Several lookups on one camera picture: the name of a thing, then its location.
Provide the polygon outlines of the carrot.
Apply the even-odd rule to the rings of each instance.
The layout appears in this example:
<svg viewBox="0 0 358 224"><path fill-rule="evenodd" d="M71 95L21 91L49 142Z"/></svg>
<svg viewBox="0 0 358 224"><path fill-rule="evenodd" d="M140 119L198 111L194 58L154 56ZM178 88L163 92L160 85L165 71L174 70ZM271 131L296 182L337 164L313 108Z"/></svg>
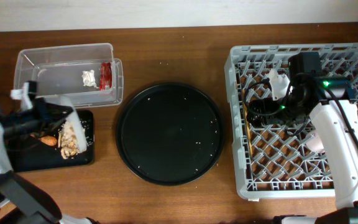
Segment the carrot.
<svg viewBox="0 0 358 224"><path fill-rule="evenodd" d="M41 138L36 137L34 134L31 134L30 136L38 139L40 142L42 142L48 146L55 146L55 145L57 145L57 142L58 142L58 139L53 136L43 136Z"/></svg>

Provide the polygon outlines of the wooden chopstick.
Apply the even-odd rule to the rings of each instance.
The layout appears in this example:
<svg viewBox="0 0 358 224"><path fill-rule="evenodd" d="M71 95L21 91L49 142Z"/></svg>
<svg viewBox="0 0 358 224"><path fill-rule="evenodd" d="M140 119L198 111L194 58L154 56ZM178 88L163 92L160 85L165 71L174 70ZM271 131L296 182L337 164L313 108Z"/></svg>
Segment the wooden chopstick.
<svg viewBox="0 0 358 224"><path fill-rule="evenodd" d="M248 142L248 150L249 150L249 156L250 158L252 158L253 155L253 148L252 148L252 143L251 143L251 133L250 133L250 126L249 126L249 122L247 120L247 115L248 115L248 109L245 105L245 90L242 90L242 102L243 102L243 108L244 108L244 120L245 120L245 127L246 127L246 135L247 135L247 142Z"/></svg>

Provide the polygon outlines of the grey plate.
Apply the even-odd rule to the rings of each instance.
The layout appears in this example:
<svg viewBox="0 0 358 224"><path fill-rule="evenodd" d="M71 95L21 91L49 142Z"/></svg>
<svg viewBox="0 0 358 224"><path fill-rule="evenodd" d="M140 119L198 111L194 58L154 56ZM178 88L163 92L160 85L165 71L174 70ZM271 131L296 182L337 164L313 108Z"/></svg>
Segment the grey plate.
<svg viewBox="0 0 358 224"><path fill-rule="evenodd" d="M69 108L71 108L73 110L72 112L70 112L68 114L68 116L66 117L66 120L73 127L73 131L74 131L74 134L77 139L79 153L85 152L86 148L87 148L87 141L86 141L85 132L83 131L83 127L81 125L81 121L79 119L78 113L76 112L76 109L73 106L73 104L71 103L71 100L69 99L69 97L67 97L65 95L60 95L59 99L60 99L60 104L62 106L68 106Z"/></svg>

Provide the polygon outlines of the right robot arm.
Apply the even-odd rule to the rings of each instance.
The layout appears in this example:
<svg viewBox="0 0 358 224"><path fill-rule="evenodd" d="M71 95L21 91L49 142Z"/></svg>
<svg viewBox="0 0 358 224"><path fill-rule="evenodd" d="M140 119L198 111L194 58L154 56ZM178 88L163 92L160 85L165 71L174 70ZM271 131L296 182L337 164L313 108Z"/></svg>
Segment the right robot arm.
<svg viewBox="0 0 358 224"><path fill-rule="evenodd" d="M255 127L311 122L317 139L310 149L327 157L337 209L318 218L277 216L273 222L358 223L358 107L351 82L324 75L317 52L291 56L288 69L288 75L271 70L259 81L270 88L270 98L243 100L247 121Z"/></svg>

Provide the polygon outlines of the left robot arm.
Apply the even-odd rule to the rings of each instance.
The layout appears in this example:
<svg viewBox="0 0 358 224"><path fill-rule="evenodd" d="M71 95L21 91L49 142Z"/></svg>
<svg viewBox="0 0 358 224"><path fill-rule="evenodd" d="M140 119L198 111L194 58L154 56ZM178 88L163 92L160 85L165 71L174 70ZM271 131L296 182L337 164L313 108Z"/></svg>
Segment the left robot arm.
<svg viewBox="0 0 358 224"><path fill-rule="evenodd" d="M89 217L74 218L63 214L49 194L14 172L7 154L8 140L30 134L39 137L69 121L79 137L80 149L86 146L78 113L69 98L62 96L58 104L53 104L30 92L24 93L21 100L24 109L19 112L4 115L0 110L0 210L6 202L16 206L0 219L0 223L94 223Z"/></svg>

